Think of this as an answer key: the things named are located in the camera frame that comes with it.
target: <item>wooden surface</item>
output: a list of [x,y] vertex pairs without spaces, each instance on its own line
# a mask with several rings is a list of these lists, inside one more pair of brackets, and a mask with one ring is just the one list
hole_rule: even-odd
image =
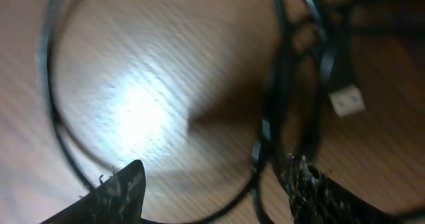
[[[45,2],[0,0],[0,223],[43,221],[86,193],[56,146],[39,88]],[[287,2],[291,18],[305,13],[301,0]],[[223,206],[248,178],[277,42],[271,0],[81,0],[58,44],[56,93],[86,153],[117,168],[144,162],[144,217],[189,221]],[[318,159],[391,213],[425,198],[424,60],[401,44],[353,43],[367,111],[338,118],[327,104]],[[73,150],[94,181],[109,175]],[[262,191],[276,223],[291,223],[269,169]],[[251,197],[219,223],[256,223]]]

